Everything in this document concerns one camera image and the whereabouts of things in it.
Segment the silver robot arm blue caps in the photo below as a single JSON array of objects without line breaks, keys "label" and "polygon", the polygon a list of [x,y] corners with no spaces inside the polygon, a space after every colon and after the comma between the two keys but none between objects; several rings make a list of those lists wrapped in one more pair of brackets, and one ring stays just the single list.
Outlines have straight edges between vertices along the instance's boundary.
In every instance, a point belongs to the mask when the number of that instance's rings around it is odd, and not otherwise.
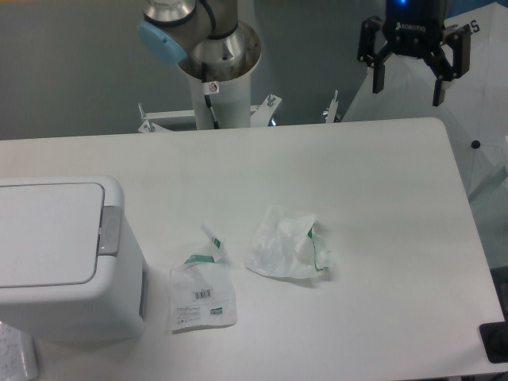
[{"label": "silver robot arm blue caps", "polygon": [[[381,92],[392,56],[423,60],[436,77],[433,105],[444,84],[470,68],[471,28],[445,28],[446,1],[388,1],[384,18],[362,22],[357,59],[373,70],[372,91]],[[154,56],[170,64],[190,59],[205,41],[226,40],[240,29],[235,1],[147,1],[137,31]]]}]

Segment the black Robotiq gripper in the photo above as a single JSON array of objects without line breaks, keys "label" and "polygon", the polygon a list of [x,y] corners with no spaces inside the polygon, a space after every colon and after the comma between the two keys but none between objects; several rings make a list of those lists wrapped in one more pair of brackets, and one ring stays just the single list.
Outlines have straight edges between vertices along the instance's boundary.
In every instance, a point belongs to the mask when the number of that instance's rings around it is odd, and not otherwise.
[{"label": "black Robotiq gripper", "polygon": [[[377,16],[362,21],[357,59],[373,70],[374,94],[384,88],[385,62],[394,53],[423,59],[436,77],[433,106],[444,101],[444,82],[450,83],[469,71],[471,52],[470,25],[445,29],[447,11],[447,1],[386,1],[385,21]],[[386,44],[376,52],[379,32]]]}]

